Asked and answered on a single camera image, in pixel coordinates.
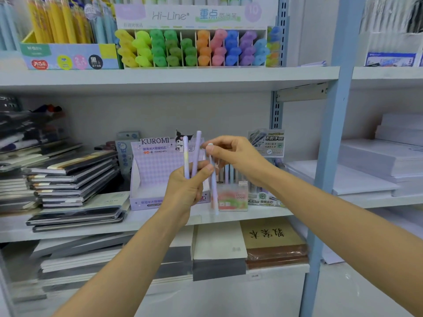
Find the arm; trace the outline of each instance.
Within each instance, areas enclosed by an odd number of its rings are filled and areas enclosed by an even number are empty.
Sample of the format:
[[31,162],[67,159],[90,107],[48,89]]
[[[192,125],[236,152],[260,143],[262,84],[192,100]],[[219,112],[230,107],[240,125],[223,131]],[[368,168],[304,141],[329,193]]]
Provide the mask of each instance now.
[[156,214],[52,317],[135,315],[169,245],[188,222],[191,206],[200,200],[203,181],[214,171],[208,161],[199,162],[198,169],[190,180],[184,178],[183,168],[171,174]]
[[230,163],[272,192],[357,272],[410,313],[422,316],[423,240],[278,169],[244,137],[219,137],[204,148],[224,161],[219,167]]

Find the person's right hand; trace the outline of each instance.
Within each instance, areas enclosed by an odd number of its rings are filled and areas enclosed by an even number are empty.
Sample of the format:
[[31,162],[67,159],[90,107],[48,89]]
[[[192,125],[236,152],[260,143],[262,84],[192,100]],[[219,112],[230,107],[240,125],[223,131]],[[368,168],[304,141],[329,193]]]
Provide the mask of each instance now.
[[266,188],[264,181],[267,174],[276,170],[245,137],[220,136],[203,143],[201,147],[213,158],[220,159],[219,168],[231,164],[258,187]]

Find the red heart logo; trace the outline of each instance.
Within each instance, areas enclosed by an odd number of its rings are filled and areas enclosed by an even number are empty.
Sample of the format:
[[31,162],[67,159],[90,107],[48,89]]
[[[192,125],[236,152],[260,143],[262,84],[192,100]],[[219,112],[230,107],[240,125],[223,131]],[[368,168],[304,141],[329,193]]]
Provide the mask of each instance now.
[[46,60],[32,60],[31,64],[37,70],[47,70],[49,67]]

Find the yellow circle logo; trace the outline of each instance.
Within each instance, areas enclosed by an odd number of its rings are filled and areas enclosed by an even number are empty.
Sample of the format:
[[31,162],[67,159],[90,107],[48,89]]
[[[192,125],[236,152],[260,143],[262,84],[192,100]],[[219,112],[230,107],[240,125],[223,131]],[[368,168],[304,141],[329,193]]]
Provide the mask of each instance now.
[[57,57],[57,64],[63,70],[72,69],[72,59],[66,55],[60,55]]

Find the purple checkered pattern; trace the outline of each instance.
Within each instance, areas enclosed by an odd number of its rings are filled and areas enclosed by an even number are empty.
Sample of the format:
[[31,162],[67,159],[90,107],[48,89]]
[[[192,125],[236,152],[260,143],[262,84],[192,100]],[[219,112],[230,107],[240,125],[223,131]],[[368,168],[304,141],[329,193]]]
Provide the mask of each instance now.
[[[132,142],[131,144],[142,185],[167,182],[172,171],[184,165],[184,154],[176,150],[175,139],[170,139],[170,143],[141,144],[141,142]],[[188,145],[188,157],[192,162],[195,138],[192,138]],[[200,151],[199,160],[203,160],[203,157],[204,151]]]

